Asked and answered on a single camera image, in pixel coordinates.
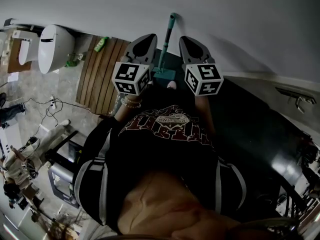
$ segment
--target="pants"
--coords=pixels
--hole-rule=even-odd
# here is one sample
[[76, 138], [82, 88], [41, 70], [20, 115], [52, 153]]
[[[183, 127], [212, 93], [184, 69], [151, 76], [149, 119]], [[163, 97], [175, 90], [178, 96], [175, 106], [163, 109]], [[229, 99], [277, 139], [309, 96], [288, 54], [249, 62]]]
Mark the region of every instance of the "pants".
[[23, 106], [21, 104], [0, 109], [0, 123], [4, 124], [5, 122], [13, 119], [16, 114], [23, 111]]
[[45, 136], [40, 140], [40, 144], [38, 141], [32, 144], [32, 147], [36, 149], [34, 152], [35, 156], [41, 160], [42, 164], [46, 162], [46, 152], [50, 149], [51, 144], [53, 144], [63, 133], [65, 133], [65, 127], [61, 124], [58, 124], [55, 128], [51, 129], [45, 134]]

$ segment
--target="wooden board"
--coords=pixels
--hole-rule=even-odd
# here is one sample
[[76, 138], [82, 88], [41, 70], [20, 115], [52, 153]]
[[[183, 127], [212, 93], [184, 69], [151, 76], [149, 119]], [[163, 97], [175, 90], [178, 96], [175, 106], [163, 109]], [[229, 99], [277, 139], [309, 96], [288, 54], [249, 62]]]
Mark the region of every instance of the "wooden board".
[[[99, 41], [100, 41], [100, 37], [98, 37], [96, 39], [96, 41], [94, 43], [94, 47], [96, 47], [96, 45], [99, 43]], [[88, 89], [88, 85], [89, 85], [89, 80], [90, 80], [90, 76], [91, 76], [91, 73], [92, 73], [93, 66], [95, 64], [95, 60], [96, 60], [97, 54], [98, 53], [95, 50], [92, 51], [88, 67], [87, 67], [87, 70], [85, 72], [84, 81], [83, 81], [82, 90], [81, 90], [81, 97], [80, 97], [80, 104], [82, 104], [82, 105], [85, 104], [87, 89]]]
[[[117, 62], [120, 62], [121, 60], [121, 57], [124, 55], [125, 53], [125, 50], [127, 49], [127, 46], [128, 44], [130, 44], [129, 41], [123, 41], [123, 44], [121, 46], [121, 50], [119, 52], [119, 55], [118, 55], [118, 58], [117, 58]], [[118, 96], [118, 91], [115, 87], [113, 87], [113, 94], [112, 94], [112, 97], [111, 97], [111, 101], [110, 101], [110, 105], [109, 105], [109, 109], [108, 109], [108, 113], [110, 113], [114, 106], [115, 106], [115, 102], [116, 102], [116, 99], [117, 99], [117, 96]]]
[[92, 94], [92, 90], [94, 88], [94, 83], [95, 83], [95, 80], [96, 80], [97, 72], [98, 72], [98, 69], [101, 66], [101, 60], [105, 55], [105, 50], [106, 50], [106, 46], [104, 46], [97, 53], [97, 56], [95, 58], [95, 62], [93, 64], [92, 72], [91, 72], [89, 83], [88, 83], [88, 88], [86, 89], [86, 95], [85, 95], [85, 100], [84, 100], [84, 105], [86, 107], [89, 107], [90, 100], [91, 100], [91, 94]]
[[15, 30], [25, 31], [24, 28], [11, 28], [6, 31], [6, 40], [3, 44], [3, 52], [7, 52], [7, 54], [6, 56], [2, 56], [2, 54], [0, 54], [0, 71], [4, 74], [28, 71], [31, 68], [32, 61], [26, 62], [23, 65], [20, 65], [19, 63], [19, 54], [22, 40], [12, 37]]
[[110, 38], [100, 52], [94, 48], [101, 37], [96, 36], [90, 43], [87, 58], [84, 62], [76, 101], [90, 108], [95, 114], [110, 112], [117, 99], [117, 91], [111, 81], [116, 62], [121, 60], [130, 42], [122, 39]]
[[82, 88], [83, 88], [83, 85], [84, 85], [88, 64], [89, 64], [91, 55], [93, 53], [93, 50], [95, 48], [96, 41], [97, 41], [97, 37], [94, 35], [92, 37], [89, 49], [88, 49], [88, 51], [87, 51], [87, 53], [85, 55], [85, 60], [84, 60], [83, 68], [82, 68], [82, 71], [81, 71], [81, 76], [80, 76], [80, 80], [79, 80], [79, 84], [78, 84], [78, 89], [76, 91], [75, 102], [77, 102], [77, 103], [80, 102]]
[[91, 111], [94, 113], [96, 112], [96, 109], [97, 109], [97, 103], [98, 103], [101, 87], [102, 87], [102, 84], [107, 72], [108, 64], [109, 64], [111, 55], [114, 51], [116, 42], [117, 42], [117, 38], [110, 38], [106, 41], [104, 57], [101, 61], [99, 70], [95, 77], [90, 104], [89, 104]]
[[104, 108], [104, 106], [107, 106], [109, 108], [109, 103], [111, 100], [112, 93], [111, 93], [111, 95], [109, 94], [109, 96], [107, 97], [107, 91], [109, 89], [109, 85], [111, 85], [112, 87], [114, 86], [111, 81], [111, 77], [112, 77], [114, 67], [115, 67], [116, 61], [118, 59], [118, 55], [119, 55], [119, 52], [120, 52], [120, 49], [121, 49], [123, 42], [124, 41], [122, 39], [118, 39], [115, 43], [113, 53], [110, 58], [110, 62], [108, 64], [108, 68], [106, 69], [106, 74], [103, 79], [98, 103], [96, 106], [96, 111], [95, 111], [96, 114], [108, 113], [108, 109], [106, 109], [106, 110], [104, 109], [104, 111], [103, 111], [103, 108]]

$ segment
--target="green bottle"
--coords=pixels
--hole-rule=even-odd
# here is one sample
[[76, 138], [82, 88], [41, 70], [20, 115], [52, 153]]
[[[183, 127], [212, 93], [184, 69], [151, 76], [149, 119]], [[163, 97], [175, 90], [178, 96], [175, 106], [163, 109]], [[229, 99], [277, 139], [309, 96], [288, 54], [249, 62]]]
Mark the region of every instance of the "green bottle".
[[95, 46], [94, 50], [98, 53], [101, 51], [101, 49], [105, 46], [106, 41], [109, 37], [103, 37], [101, 40], [98, 42], [98, 44]]

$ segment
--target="power strip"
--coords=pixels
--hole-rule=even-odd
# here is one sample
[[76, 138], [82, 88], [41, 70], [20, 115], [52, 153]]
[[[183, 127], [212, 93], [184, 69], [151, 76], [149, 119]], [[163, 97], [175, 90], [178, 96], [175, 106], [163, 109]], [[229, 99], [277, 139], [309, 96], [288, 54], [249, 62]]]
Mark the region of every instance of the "power strip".
[[53, 96], [51, 96], [50, 97], [50, 106], [51, 106], [51, 108], [53, 109], [53, 110], [55, 110], [57, 107], [56, 107], [56, 102], [55, 102], [55, 97], [53, 97]]

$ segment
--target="wooden slat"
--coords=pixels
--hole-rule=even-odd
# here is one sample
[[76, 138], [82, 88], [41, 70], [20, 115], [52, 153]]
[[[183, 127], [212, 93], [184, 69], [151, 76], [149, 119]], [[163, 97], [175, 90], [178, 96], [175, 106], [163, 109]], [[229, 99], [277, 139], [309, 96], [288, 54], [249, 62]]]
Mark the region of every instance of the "wooden slat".
[[[116, 60], [117, 62], [120, 62], [121, 56], [124, 55], [125, 50], [127, 49], [128, 44], [130, 44], [129, 41], [123, 41], [123, 44], [122, 44], [122, 46], [121, 46], [121, 50], [120, 50], [119, 55], [118, 55], [118, 58], [117, 58], [117, 60]], [[118, 96], [118, 91], [117, 91], [116, 88], [113, 88], [113, 94], [112, 94], [112, 97], [111, 97], [111, 101], [110, 101], [108, 113], [110, 113], [110, 112], [112, 111], [112, 109], [114, 108], [115, 102], [116, 102], [116, 99], [117, 99], [117, 96]]]
[[105, 106], [104, 105], [105, 100], [107, 100], [108, 104], [106, 106], [109, 108], [109, 103], [110, 103], [111, 96], [109, 96], [109, 100], [106, 99], [107, 90], [109, 89], [110, 83], [112, 84], [112, 82], [111, 82], [112, 73], [114, 71], [114, 67], [115, 67], [115, 64], [116, 64], [116, 61], [117, 61], [117, 58], [118, 58], [118, 55], [119, 55], [119, 52], [120, 52], [120, 49], [121, 49], [121, 46], [122, 46], [123, 42], [124, 41], [122, 39], [118, 39], [116, 41], [116, 43], [115, 43], [115, 46], [114, 46], [114, 49], [113, 49], [113, 53], [112, 53], [111, 58], [110, 58], [110, 62], [108, 64], [108, 68], [106, 70], [106, 74], [105, 74], [104, 79], [103, 79], [103, 83], [102, 83], [102, 87], [101, 87], [98, 103], [97, 103], [97, 106], [96, 106], [96, 111], [95, 111], [96, 114], [101, 114], [102, 113], [103, 108]]
[[105, 55], [105, 50], [106, 50], [106, 46], [104, 46], [97, 54], [96, 58], [95, 58], [95, 62], [92, 68], [92, 72], [90, 75], [90, 79], [89, 79], [89, 83], [88, 83], [88, 88], [86, 90], [86, 95], [85, 95], [85, 100], [84, 100], [84, 105], [86, 107], [89, 107], [90, 104], [90, 100], [91, 100], [91, 94], [92, 94], [92, 90], [94, 88], [94, 83], [96, 80], [96, 76], [97, 76], [97, 72], [99, 70], [99, 67], [101, 65], [101, 61], [102, 58]]
[[89, 64], [92, 52], [93, 52], [93, 50], [95, 48], [96, 41], [97, 41], [97, 37], [94, 35], [92, 37], [91, 43], [89, 45], [89, 49], [88, 49], [88, 51], [87, 51], [87, 53], [85, 55], [85, 60], [84, 60], [84, 64], [83, 64], [82, 71], [81, 71], [81, 76], [80, 76], [80, 80], [79, 80], [79, 84], [78, 84], [78, 89], [76, 91], [76, 96], [75, 96], [75, 102], [77, 102], [77, 103], [80, 102], [82, 88], [83, 88], [83, 85], [84, 85], [88, 64]]
[[89, 104], [90, 110], [93, 113], [95, 113], [97, 109], [97, 103], [98, 103], [102, 83], [104, 81], [104, 78], [107, 72], [107, 67], [108, 67], [112, 52], [115, 48], [116, 41], [117, 41], [116, 38], [110, 38], [106, 41], [106, 44], [105, 44], [105, 53], [102, 58], [97, 75], [95, 77], [90, 104]]
[[[120, 49], [120, 51], [118, 53], [118, 56], [117, 56], [117, 58], [115, 60], [116, 62], [120, 61], [121, 56], [125, 53], [125, 50], [126, 50], [126, 48], [128, 46], [127, 45], [127, 46], [123, 47], [123, 44], [124, 44], [124, 41], [123, 41], [123, 43], [121, 45], [121, 49]], [[103, 115], [107, 114], [108, 111], [109, 111], [109, 107], [110, 107], [111, 99], [112, 99], [112, 96], [113, 96], [113, 93], [114, 93], [114, 89], [115, 89], [115, 86], [112, 83], [112, 81], [110, 81], [108, 89], [107, 89], [106, 94], [105, 94], [104, 102], [103, 102], [103, 107], [102, 107], [102, 112], [101, 112]]]
[[[100, 38], [101, 37], [97, 37], [97, 39], [96, 39], [96, 41], [94, 43], [94, 47], [99, 43]], [[85, 104], [88, 84], [89, 84], [91, 72], [92, 72], [93, 66], [95, 64], [95, 60], [96, 60], [97, 54], [98, 53], [95, 50], [92, 51], [92, 55], [91, 55], [88, 67], [87, 67], [87, 70], [85, 72], [84, 81], [83, 81], [83, 85], [82, 85], [82, 91], [81, 91], [81, 97], [80, 97], [80, 102], [79, 102], [82, 105]]]

